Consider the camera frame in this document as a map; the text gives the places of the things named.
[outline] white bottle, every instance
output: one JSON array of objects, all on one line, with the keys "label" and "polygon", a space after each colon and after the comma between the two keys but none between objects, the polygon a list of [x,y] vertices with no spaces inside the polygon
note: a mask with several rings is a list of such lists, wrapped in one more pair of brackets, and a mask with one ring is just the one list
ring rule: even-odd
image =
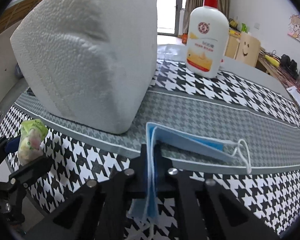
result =
[{"label": "white bottle", "polygon": [[229,37],[229,22],[218,0],[204,0],[190,14],[186,66],[206,78],[215,78]]}]

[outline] blue surgical mask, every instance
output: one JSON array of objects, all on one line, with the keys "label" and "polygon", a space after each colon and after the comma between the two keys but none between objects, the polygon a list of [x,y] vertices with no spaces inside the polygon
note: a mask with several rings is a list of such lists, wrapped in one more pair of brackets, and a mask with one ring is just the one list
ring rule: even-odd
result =
[{"label": "blue surgical mask", "polygon": [[[229,162],[239,157],[246,165],[247,173],[251,173],[251,161],[248,145],[244,139],[238,142],[230,140],[220,140],[215,138],[201,137],[185,132],[175,130],[173,128],[148,122],[146,124],[146,144],[147,144],[147,191],[145,199],[133,199],[128,215],[134,219],[138,219],[143,223],[150,222],[150,225],[157,224],[159,217],[158,204],[156,202],[155,187],[155,165],[154,165],[154,146],[157,141],[172,145],[182,150],[205,155],[217,160]],[[232,155],[224,153],[225,145],[235,147]],[[244,158],[241,147],[246,149],[247,159]]]}]

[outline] screw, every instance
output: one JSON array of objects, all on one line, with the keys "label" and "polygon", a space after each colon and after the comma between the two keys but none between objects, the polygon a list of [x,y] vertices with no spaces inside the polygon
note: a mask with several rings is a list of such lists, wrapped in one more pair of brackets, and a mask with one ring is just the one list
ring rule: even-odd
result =
[{"label": "screw", "polygon": [[124,171],[124,174],[126,174],[127,176],[132,176],[132,175],[134,175],[134,170],[133,169],[126,169]]},{"label": "screw", "polygon": [[6,210],[7,210],[7,211],[10,211],[10,210],[11,210],[11,206],[10,206],[9,203],[6,204]]},{"label": "screw", "polygon": [[207,179],[206,180],[206,185],[208,186],[214,186],[216,184],[216,181],[214,179]]},{"label": "screw", "polygon": [[94,179],[90,179],[90,180],[87,181],[86,184],[87,184],[88,187],[95,187],[97,185],[97,181],[94,180]]},{"label": "screw", "polygon": [[168,173],[170,175],[176,175],[178,173],[178,170],[176,168],[170,168],[168,169]]}]

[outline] snack package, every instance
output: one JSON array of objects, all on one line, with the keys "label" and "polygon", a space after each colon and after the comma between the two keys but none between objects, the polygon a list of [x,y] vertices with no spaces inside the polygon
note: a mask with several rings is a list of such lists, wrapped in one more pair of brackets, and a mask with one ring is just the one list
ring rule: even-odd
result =
[{"label": "snack package", "polygon": [[48,129],[40,119],[26,120],[21,123],[21,138],[18,148],[18,159],[26,165],[43,155],[41,142],[48,134]]}]

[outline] bottle label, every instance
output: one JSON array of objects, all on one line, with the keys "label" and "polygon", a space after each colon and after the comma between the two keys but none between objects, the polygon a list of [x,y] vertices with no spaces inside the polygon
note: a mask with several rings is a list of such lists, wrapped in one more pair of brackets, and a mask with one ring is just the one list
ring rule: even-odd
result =
[{"label": "bottle label", "polygon": [[218,41],[216,39],[199,39],[194,33],[190,33],[187,46],[187,62],[189,65],[208,72],[213,63],[213,51]]}]

